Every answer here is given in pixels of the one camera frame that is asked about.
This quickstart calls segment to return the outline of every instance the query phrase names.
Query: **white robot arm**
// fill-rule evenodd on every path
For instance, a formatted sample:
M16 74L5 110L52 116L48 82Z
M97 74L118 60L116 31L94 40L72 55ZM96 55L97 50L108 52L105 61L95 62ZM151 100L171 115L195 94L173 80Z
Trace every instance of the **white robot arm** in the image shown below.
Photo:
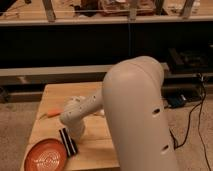
M65 108L60 120L80 138L83 118L103 107L122 171L178 171L163 113L163 78L160 63L151 57L123 61L109 70L101 90Z

